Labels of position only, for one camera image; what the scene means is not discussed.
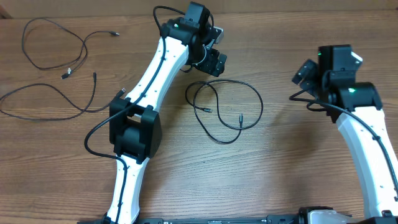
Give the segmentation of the black cable silver plugs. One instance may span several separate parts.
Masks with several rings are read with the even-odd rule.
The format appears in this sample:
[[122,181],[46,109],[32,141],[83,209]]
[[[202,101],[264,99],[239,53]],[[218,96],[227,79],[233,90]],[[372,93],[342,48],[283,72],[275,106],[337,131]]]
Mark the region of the black cable silver plugs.
[[[259,115],[258,117],[250,124],[245,124],[244,123],[244,112],[246,109],[243,109],[242,112],[238,115],[238,123],[237,124],[232,124],[230,121],[226,120],[226,105],[221,104],[221,97],[220,94],[218,93],[217,85],[223,84],[223,83],[231,83],[232,85],[242,85],[245,86],[249,89],[251,89],[254,94],[256,95],[256,98],[259,100]],[[199,115],[199,111],[202,111],[204,113],[213,113],[214,110],[209,108],[208,106],[200,106],[198,105],[198,96],[199,94],[203,91],[206,90],[207,88],[210,89],[214,93],[215,96],[215,112],[217,115],[217,118],[219,122],[226,128],[230,130],[237,131],[237,135],[230,139],[230,140],[222,140],[217,138],[212,134],[212,132],[206,127],[206,124],[202,121],[201,116]],[[255,127],[255,125],[260,122],[263,112],[264,112],[264,101],[262,99],[262,96],[260,92],[255,89],[254,86],[250,85],[249,83],[243,82],[243,81],[238,81],[238,80],[229,80],[229,79],[217,79],[217,80],[210,80],[210,81],[197,81],[190,83],[186,89],[185,89],[185,100],[186,102],[193,108],[194,112],[194,117],[197,119],[199,125],[203,128],[205,134],[214,142],[218,144],[232,144],[236,142],[242,131],[251,129]]]

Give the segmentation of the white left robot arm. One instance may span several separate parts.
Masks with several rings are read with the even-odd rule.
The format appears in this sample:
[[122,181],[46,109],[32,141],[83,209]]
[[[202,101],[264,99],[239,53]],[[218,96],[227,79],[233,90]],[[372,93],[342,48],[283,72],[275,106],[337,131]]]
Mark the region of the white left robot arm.
[[[90,154],[114,159],[117,165],[111,206],[98,223],[137,222],[144,171],[162,140],[159,110],[180,69],[188,65],[214,77],[224,72],[227,56],[213,48],[221,42],[223,29],[214,25],[204,5],[191,2],[180,17],[157,27],[159,44],[139,83],[125,98],[111,101],[109,117],[90,130],[83,143]],[[91,135],[105,124],[113,154],[95,152],[88,145]]]

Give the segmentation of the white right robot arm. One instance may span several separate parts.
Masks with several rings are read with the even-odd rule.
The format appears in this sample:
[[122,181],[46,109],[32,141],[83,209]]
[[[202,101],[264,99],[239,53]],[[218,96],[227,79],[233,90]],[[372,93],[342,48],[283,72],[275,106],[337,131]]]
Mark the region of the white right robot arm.
[[301,90],[291,101],[324,112],[337,125],[357,171],[364,202],[362,223],[397,223],[397,156],[376,87],[357,82],[363,59],[350,45],[318,48],[292,78]]

